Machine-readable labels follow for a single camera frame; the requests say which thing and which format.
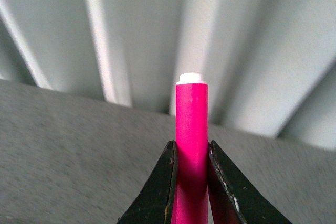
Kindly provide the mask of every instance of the white corrugated ceiling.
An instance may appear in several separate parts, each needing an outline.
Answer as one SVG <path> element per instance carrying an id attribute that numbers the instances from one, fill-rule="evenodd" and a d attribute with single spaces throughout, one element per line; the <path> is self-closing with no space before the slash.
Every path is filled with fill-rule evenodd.
<path id="1" fill-rule="evenodd" d="M 336 0 L 0 0 L 0 78 L 336 150 Z"/>

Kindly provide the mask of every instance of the gray concrete surface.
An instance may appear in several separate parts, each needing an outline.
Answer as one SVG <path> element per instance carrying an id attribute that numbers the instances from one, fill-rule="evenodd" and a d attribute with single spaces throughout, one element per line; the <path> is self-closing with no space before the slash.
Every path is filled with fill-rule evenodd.
<path id="1" fill-rule="evenodd" d="M 0 80 L 0 223 L 116 223 L 174 118 Z M 211 126 L 293 223 L 336 223 L 336 153 Z"/>

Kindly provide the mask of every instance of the pink cylinder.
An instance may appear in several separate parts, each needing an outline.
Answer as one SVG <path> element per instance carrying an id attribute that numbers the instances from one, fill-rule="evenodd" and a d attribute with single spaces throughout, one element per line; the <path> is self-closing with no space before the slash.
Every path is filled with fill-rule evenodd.
<path id="1" fill-rule="evenodd" d="M 208 85 L 176 85 L 177 190 L 172 223 L 207 224 Z"/>

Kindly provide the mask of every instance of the pink marker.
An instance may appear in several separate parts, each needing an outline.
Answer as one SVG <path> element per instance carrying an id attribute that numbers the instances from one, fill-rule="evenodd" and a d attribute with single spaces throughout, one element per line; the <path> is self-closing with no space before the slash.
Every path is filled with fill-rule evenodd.
<path id="1" fill-rule="evenodd" d="M 207 224 L 208 85 L 199 73 L 176 84 L 177 190 L 172 224 Z"/>

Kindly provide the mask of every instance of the white marker tip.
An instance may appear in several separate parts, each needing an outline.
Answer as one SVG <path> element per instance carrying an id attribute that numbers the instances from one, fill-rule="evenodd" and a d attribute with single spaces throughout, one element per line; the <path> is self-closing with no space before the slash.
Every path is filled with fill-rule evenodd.
<path id="1" fill-rule="evenodd" d="M 190 83 L 206 84 L 206 82 L 203 81 L 203 76 L 201 73 L 184 73 L 180 75 L 180 81 L 178 81 L 176 85 L 190 84 Z"/>

